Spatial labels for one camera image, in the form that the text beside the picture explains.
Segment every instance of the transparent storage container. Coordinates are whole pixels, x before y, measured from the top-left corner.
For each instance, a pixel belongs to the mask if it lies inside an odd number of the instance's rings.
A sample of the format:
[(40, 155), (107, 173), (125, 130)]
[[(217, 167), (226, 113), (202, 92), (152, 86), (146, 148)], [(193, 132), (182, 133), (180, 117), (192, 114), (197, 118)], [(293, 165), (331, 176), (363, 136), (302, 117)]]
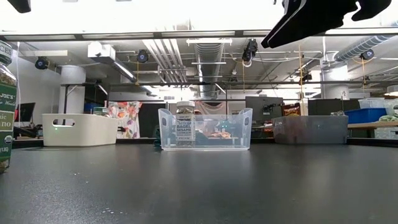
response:
[(280, 144), (346, 144), (347, 116), (285, 116), (272, 119)]
[(384, 100), (384, 106), (386, 107), (387, 115), (394, 115), (396, 113), (394, 107), (398, 108), (398, 99)]
[(358, 100), (358, 102), (361, 109), (384, 107), (384, 98), (365, 98)]
[(374, 138), (398, 140), (398, 128), (377, 128), (374, 130)]
[(236, 115), (195, 115), (195, 143), (176, 145), (175, 116), (159, 109), (160, 140), (163, 150), (247, 150), (250, 148), (252, 109)]

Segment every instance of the jar lid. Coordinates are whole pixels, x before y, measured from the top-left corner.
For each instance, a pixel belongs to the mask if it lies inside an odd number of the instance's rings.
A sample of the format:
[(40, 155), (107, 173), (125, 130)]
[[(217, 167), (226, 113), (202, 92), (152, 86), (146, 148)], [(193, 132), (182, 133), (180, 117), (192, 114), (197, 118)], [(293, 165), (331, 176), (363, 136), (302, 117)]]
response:
[(0, 62), (9, 65), (12, 62), (12, 47), (0, 41)]
[(177, 102), (177, 107), (179, 107), (179, 106), (195, 107), (195, 102), (194, 101), (179, 101), (179, 102)]

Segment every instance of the black table surface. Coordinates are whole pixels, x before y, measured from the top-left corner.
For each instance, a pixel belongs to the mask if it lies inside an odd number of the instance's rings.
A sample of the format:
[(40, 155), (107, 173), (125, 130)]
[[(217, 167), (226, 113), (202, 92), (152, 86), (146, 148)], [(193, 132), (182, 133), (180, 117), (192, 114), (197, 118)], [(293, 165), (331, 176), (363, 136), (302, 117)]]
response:
[(398, 150), (14, 150), (0, 223), (398, 223)]

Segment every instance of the security camera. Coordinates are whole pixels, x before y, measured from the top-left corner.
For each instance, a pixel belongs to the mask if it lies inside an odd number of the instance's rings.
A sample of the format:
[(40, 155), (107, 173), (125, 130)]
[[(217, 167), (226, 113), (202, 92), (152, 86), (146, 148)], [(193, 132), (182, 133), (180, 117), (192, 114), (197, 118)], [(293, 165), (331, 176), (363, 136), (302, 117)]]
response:
[(50, 62), (45, 57), (39, 57), (35, 63), (35, 67), (39, 70), (46, 70), (49, 68)]
[(140, 50), (137, 55), (137, 62), (145, 63), (149, 59), (148, 53), (146, 50)]
[(369, 49), (359, 56), (363, 60), (371, 60), (374, 57), (374, 51), (372, 49)]
[(243, 50), (242, 60), (250, 62), (255, 56), (258, 50), (257, 42), (255, 39), (249, 40), (248, 45)]

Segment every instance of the pillar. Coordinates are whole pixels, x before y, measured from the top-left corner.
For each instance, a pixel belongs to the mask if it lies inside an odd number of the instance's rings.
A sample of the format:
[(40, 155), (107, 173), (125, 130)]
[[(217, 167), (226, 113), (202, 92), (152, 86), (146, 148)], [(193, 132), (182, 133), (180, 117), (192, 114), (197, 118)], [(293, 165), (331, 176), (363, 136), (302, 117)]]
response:
[[(79, 84), (86, 82), (86, 70), (79, 66), (65, 65), (61, 70), (61, 84)], [(65, 102), (65, 87), (60, 88), (60, 100), (58, 113), (63, 113)], [(67, 113), (83, 113), (85, 104), (85, 87), (76, 87), (69, 95), (67, 101)]]
[[(334, 68), (322, 68), (321, 81), (348, 81), (347, 64)], [(321, 84), (322, 99), (349, 100), (348, 84)]]

